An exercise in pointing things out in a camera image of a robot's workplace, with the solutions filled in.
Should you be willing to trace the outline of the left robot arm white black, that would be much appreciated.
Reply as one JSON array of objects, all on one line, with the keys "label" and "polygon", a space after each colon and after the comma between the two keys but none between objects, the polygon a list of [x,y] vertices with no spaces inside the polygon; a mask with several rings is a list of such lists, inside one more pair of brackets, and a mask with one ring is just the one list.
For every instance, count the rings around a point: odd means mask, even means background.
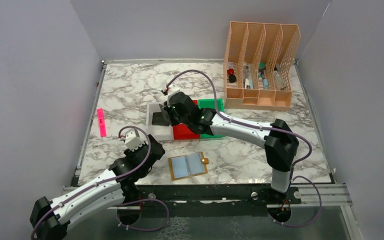
[{"label": "left robot arm white black", "polygon": [[166,151],[151,134],[145,140],[132,133],[126,137],[124,156],[98,177],[59,197],[36,200],[29,218],[31,239],[62,240],[70,226],[92,213],[117,204],[138,204],[136,182],[148,175]]}]

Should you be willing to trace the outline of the red plastic bin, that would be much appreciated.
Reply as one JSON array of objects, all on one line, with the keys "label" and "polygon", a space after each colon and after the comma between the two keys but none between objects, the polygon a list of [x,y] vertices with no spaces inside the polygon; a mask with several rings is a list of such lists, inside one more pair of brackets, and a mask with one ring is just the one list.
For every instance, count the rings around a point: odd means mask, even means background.
[{"label": "red plastic bin", "polygon": [[200,134],[193,133],[185,124],[178,124],[172,127],[173,139],[178,140],[196,140],[200,139]]}]

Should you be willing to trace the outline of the green plastic bin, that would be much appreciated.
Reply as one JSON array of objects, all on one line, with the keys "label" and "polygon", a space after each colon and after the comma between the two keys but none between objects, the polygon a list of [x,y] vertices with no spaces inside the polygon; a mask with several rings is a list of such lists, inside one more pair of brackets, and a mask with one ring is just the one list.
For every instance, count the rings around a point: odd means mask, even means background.
[{"label": "green plastic bin", "polygon": [[[225,105],[224,102],[221,98],[218,98],[217,101],[215,101],[213,98],[208,98],[208,99],[198,99],[197,100],[197,105],[200,109],[202,108],[211,108],[215,109],[215,106],[218,106],[218,109],[220,112],[225,111]],[[215,139],[215,138],[223,138],[225,137],[224,135],[209,135],[209,134],[200,134],[199,138],[200,139]]]}]

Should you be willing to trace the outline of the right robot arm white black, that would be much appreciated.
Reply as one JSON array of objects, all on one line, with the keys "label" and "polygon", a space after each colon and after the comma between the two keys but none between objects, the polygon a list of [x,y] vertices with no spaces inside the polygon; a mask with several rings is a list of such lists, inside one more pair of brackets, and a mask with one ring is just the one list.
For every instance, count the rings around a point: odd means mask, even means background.
[{"label": "right robot arm white black", "polygon": [[282,194],[289,189],[299,141],[285,121],[276,119],[269,123],[233,118],[214,108],[198,107],[181,91],[159,107],[163,119],[173,127],[183,124],[198,135],[226,136],[263,148],[267,164],[272,168],[271,188]]}]

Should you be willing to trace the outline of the white plastic bin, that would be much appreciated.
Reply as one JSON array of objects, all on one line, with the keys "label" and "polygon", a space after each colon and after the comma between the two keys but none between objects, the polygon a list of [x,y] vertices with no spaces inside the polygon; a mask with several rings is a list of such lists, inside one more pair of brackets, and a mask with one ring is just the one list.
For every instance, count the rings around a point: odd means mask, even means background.
[{"label": "white plastic bin", "polygon": [[146,132],[151,134],[157,141],[172,141],[174,140],[174,134],[170,125],[152,124],[153,114],[161,112],[160,104],[162,104],[162,102],[148,102],[146,104]]}]

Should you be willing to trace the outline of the dark grey card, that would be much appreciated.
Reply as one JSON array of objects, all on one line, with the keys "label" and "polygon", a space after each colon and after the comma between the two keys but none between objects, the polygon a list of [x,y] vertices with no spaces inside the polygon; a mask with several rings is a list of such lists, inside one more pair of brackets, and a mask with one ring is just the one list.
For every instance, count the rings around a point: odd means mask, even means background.
[{"label": "dark grey card", "polygon": [[163,104],[159,104],[158,106],[160,108],[161,118],[162,118],[161,121],[163,122],[163,125],[164,126],[170,126],[171,125],[171,119],[170,119],[170,115],[169,115],[169,112],[168,112],[166,106]]}]

